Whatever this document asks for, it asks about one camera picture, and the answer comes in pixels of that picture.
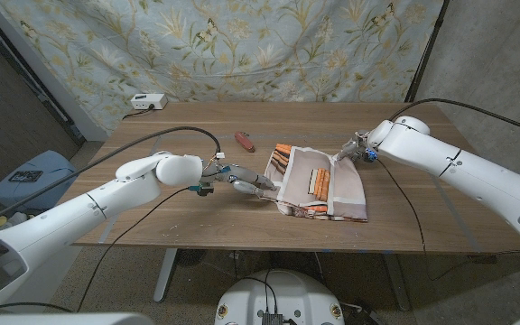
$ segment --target red tool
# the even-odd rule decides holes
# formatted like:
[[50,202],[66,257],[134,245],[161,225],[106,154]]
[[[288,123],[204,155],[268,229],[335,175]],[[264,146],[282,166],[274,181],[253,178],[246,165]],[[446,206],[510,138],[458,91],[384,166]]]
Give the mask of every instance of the red tool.
[[256,149],[254,148],[254,144],[252,144],[252,142],[248,139],[248,134],[238,131],[234,133],[234,138],[249,153],[253,153],[254,151],[256,151]]

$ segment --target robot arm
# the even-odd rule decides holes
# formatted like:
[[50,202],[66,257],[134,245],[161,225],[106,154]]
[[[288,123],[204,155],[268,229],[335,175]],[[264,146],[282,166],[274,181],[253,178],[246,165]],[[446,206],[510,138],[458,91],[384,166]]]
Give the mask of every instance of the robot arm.
[[479,201],[501,216],[520,234],[520,175],[472,153],[429,136],[422,121],[401,116],[384,121],[371,132],[358,132],[339,159],[372,160],[374,153],[421,169]]
[[134,160],[116,171],[116,178],[94,190],[43,212],[17,226],[0,231],[0,304],[4,303],[43,262],[65,246],[83,237],[106,219],[160,196],[160,184],[190,186],[199,195],[213,181],[256,182],[272,188],[264,176],[235,165],[204,168],[196,156],[162,152]]

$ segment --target white power strip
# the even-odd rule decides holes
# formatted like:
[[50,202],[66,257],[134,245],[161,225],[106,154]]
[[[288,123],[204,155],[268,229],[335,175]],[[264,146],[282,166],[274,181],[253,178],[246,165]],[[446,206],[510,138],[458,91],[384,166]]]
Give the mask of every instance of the white power strip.
[[134,109],[148,109],[153,104],[153,109],[163,109],[168,103],[164,94],[135,94],[131,100]]

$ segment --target floral curtain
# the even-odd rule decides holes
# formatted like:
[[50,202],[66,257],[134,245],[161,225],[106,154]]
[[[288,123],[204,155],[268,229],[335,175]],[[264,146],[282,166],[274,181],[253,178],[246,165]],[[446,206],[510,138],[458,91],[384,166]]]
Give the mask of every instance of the floral curtain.
[[442,0],[0,0],[108,132],[171,101],[403,101]]

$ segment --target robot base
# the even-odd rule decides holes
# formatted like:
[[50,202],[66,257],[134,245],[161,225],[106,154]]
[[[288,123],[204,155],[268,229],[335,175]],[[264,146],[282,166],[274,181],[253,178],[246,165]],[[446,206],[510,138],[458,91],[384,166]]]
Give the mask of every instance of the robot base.
[[268,284],[274,289],[277,312],[274,312],[274,297],[270,288],[266,313],[265,280],[267,271],[261,271],[234,284],[220,299],[216,310],[215,324],[344,324],[339,301],[328,288],[306,274],[290,270],[271,270]]

